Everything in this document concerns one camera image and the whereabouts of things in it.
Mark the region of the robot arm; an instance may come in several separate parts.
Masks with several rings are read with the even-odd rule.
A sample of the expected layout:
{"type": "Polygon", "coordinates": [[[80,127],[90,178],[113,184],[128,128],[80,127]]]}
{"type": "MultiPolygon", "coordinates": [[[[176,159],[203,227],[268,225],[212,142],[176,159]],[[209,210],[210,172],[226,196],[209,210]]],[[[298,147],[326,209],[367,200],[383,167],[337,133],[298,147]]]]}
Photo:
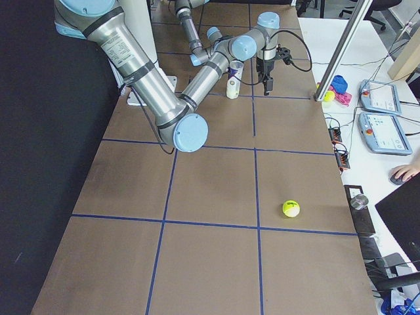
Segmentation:
{"type": "Polygon", "coordinates": [[[233,38],[217,28],[207,32],[211,46],[203,48],[191,10],[204,1],[176,1],[175,12],[192,50],[191,61],[201,68],[190,84],[176,95],[159,68],[148,5],[145,1],[55,1],[58,33],[95,42],[107,55],[126,85],[155,117],[159,138],[182,151],[195,152],[207,140],[208,126],[196,110],[231,62],[274,56],[280,17],[259,15],[257,25],[233,38]]]}
{"type": "Polygon", "coordinates": [[[215,47],[222,41],[222,33],[217,27],[210,27],[207,37],[211,46],[205,48],[198,35],[192,18],[192,9],[208,3],[205,0],[177,0],[175,1],[175,15],[178,18],[188,40],[191,50],[190,60],[194,66],[204,65],[215,51],[215,47]]]}

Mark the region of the person's hand on mouse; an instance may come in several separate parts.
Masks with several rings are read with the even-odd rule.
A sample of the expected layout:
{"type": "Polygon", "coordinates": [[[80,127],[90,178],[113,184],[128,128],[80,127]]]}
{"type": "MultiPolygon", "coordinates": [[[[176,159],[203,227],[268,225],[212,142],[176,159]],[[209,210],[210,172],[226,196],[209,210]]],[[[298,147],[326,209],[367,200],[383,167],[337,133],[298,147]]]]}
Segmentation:
{"type": "Polygon", "coordinates": [[[407,165],[399,165],[392,170],[391,175],[396,175],[399,177],[401,174],[405,173],[404,179],[407,179],[410,175],[413,177],[419,173],[419,166],[418,164],[407,164],[407,165]]]}

